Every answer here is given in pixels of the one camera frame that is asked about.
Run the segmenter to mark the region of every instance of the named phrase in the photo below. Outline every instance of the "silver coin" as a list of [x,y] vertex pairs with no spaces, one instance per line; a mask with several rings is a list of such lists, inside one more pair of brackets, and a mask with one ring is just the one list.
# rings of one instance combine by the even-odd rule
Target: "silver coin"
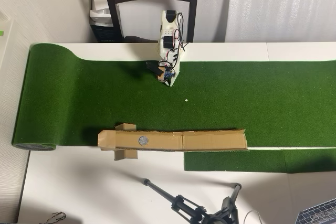
[[141,146],[145,146],[148,143],[148,138],[146,136],[140,136],[139,137],[139,144]]

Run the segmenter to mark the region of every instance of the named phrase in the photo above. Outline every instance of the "white cable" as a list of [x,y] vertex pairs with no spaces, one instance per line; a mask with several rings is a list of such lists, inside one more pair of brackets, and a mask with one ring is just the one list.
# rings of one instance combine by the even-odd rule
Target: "white cable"
[[244,218],[244,223],[243,223],[243,224],[245,224],[245,220],[246,220],[247,216],[248,216],[251,212],[256,212],[256,213],[258,214],[258,217],[259,217],[259,220],[260,220],[260,224],[263,224],[262,221],[261,221],[260,213],[259,213],[258,211],[256,211],[256,210],[251,210],[250,212],[248,212],[248,213],[246,214],[246,216],[245,216],[245,218]]

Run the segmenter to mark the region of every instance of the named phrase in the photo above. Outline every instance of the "cardboard strip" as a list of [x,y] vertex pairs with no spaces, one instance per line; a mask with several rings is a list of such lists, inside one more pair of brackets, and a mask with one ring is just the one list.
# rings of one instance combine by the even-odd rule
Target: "cardboard strip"
[[187,132],[104,130],[98,135],[98,146],[104,150],[108,148],[180,152],[247,150],[244,130]]

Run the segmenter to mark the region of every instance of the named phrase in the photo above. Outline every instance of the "cardboard flap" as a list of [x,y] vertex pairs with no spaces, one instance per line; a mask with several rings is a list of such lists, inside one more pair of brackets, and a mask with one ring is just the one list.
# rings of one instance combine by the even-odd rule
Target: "cardboard flap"
[[116,131],[101,131],[98,134],[98,146],[108,149],[115,149]]

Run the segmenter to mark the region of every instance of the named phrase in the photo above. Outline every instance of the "electrical wire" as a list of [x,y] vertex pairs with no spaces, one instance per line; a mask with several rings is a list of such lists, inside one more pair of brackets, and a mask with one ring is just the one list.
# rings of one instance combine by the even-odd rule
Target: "electrical wire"
[[[175,29],[175,30],[173,31],[173,49],[170,49],[170,50],[167,52],[167,54],[166,54],[166,60],[161,60],[161,61],[159,61],[159,63],[158,63],[158,66],[159,66],[160,63],[162,63],[162,62],[167,62],[167,63],[169,63],[169,65],[170,65],[171,68],[172,68],[171,71],[170,71],[170,73],[171,73],[172,71],[175,72],[175,69],[174,69],[174,68],[176,67],[177,60],[178,60],[178,58],[179,58],[180,48],[182,48],[183,51],[185,51],[184,47],[185,47],[186,45],[189,44],[189,42],[188,42],[187,44],[183,45],[183,40],[182,40],[182,38],[183,38],[183,24],[184,24],[183,14],[182,14],[182,13],[177,13],[177,14],[176,14],[176,19],[177,19],[177,29]],[[179,43],[179,45],[177,46],[177,48],[175,48],[175,40],[176,40],[176,39],[178,39],[178,43]],[[170,51],[175,52],[175,50],[177,50],[177,53],[173,56],[173,57],[174,57],[173,61],[175,61],[175,64],[174,64],[174,66],[173,66],[173,63],[168,62],[168,54],[169,54]]]
[[247,216],[248,216],[251,212],[256,212],[256,213],[258,214],[258,218],[259,218],[259,220],[260,220],[260,224],[263,224],[262,221],[261,221],[260,213],[259,213],[258,211],[256,211],[256,210],[251,210],[250,212],[248,212],[248,213],[246,214],[246,216],[245,216],[245,218],[244,218],[244,223],[243,223],[243,224],[245,224],[245,220],[246,220]]
[[[44,224],[53,224],[53,223],[57,223],[57,222],[59,222],[60,220],[64,220],[64,219],[67,217],[67,215],[66,215],[64,212],[54,212],[53,215],[54,215],[54,216],[52,216],[51,218],[49,218]],[[49,222],[50,220],[52,220],[52,218],[54,218],[54,217],[56,217],[56,216],[59,216],[59,215],[61,215],[61,217],[57,218],[56,221],[54,221],[54,222]]]

